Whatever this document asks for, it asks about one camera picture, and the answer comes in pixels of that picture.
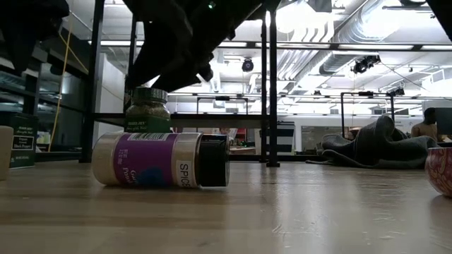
spice jar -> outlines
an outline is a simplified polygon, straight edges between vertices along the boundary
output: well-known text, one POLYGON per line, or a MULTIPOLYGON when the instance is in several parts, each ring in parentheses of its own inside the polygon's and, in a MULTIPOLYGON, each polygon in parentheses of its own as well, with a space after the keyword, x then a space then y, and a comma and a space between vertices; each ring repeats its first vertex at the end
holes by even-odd
POLYGON ((201 133, 107 133, 94 147, 92 169, 109 186, 227 186, 226 140, 201 133))
POLYGON ((133 91, 132 105, 126 111, 124 131, 130 133, 169 133, 171 114, 165 104, 168 93, 164 90, 137 87, 133 91))

person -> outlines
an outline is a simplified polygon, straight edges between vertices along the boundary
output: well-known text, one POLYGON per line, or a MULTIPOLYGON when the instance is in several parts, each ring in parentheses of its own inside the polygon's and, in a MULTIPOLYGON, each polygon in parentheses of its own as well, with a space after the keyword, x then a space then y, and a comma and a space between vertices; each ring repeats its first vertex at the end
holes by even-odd
POLYGON ((435 108, 426 109, 424 111, 424 121, 411 128, 412 138, 423 135, 433 138, 437 142, 442 141, 442 137, 438 135, 438 128, 436 127, 435 108))

spice jar label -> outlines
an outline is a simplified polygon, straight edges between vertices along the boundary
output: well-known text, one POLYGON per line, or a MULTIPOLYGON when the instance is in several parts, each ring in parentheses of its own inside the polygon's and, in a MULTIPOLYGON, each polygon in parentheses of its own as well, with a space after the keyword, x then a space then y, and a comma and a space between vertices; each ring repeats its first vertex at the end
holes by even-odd
POLYGON ((172 186, 172 151, 177 134, 125 133, 114 151, 114 172, 124 185, 172 186))
POLYGON ((127 116, 124 131, 129 133, 169 133, 170 120, 158 116, 127 116))

black lid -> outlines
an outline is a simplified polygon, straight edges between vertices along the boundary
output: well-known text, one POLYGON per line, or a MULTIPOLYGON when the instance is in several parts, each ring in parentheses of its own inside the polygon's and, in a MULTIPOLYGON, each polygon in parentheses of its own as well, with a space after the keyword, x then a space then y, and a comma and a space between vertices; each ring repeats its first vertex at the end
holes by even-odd
POLYGON ((229 183, 229 140, 227 135, 203 135, 199 146, 199 179, 203 187, 229 183))
POLYGON ((168 93, 164 90, 150 88, 150 87, 137 87, 133 91, 134 100, 152 100, 156 102, 167 103, 168 93))

cable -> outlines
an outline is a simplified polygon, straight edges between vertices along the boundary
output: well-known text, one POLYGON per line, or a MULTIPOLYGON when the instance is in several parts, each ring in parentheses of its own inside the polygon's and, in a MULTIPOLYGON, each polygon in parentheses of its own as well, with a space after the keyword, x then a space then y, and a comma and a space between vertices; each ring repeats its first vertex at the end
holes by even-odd
POLYGON ((64 73, 66 72, 66 65, 68 63, 69 43, 71 42, 71 32, 72 32, 72 19, 71 19, 71 14, 69 14, 69 33, 68 33, 68 39, 67 39, 67 44, 66 44, 66 53, 64 55, 63 73, 61 74, 61 81, 59 84, 59 94, 58 94, 58 102, 56 104, 54 127, 52 130, 52 135, 50 136, 48 152, 50 152, 50 149, 52 148, 52 143, 54 142, 55 130, 57 129, 57 121, 58 121, 59 108, 60 108, 60 103, 61 103, 61 92, 63 90, 64 73))
MULTIPOLYGON (((66 47, 69 48, 70 53, 72 54, 72 56, 77 60, 78 64, 80 64, 80 66, 83 68, 83 70, 86 73, 89 73, 89 70, 85 67, 85 65, 82 63, 82 61, 77 57, 76 53, 72 50, 71 46, 68 45, 68 42, 64 39, 63 35, 61 35, 61 33, 59 33, 59 37, 61 38, 61 40, 63 41, 63 43, 66 45, 66 47)), ((113 96, 115 96, 118 99, 124 99, 124 98, 120 98, 119 96, 115 95, 112 91, 110 91, 109 89, 107 89, 106 87, 102 86, 107 92, 109 92, 110 94, 112 94, 113 96)))
MULTIPOLYGON (((415 85, 415 86, 417 86, 417 87, 419 87, 419 88, 421 88, 421 89, 423 89, 423 90, 426 90, 427 92, 430 92, 430 91, 429 91, 428 89, 426 89, 425 87, 423 87, 423 86, 421 86, 421 85, 418 85, 418 84, 414 83, 411 79, 405 77, 404 75, 398 73, 398 72, 397 72, 396 70, 394 70, 393 68, 387 66, 384 62, 380 61, 380 63, 383 64, 386 68, 388 68, 388 69, 391 70, 392 72, 394 72, 395 74, 399 75, 399 76, 400 76, 401 78, 403 78, 404 80, 407 80, 408 82, 412 83, 413 85, 415 85)), ((439 97, 452 102, 452 99, 450 99, 450 98, 447 98, 447 97, 441 97, 441 96, 439 96, 439 97)))

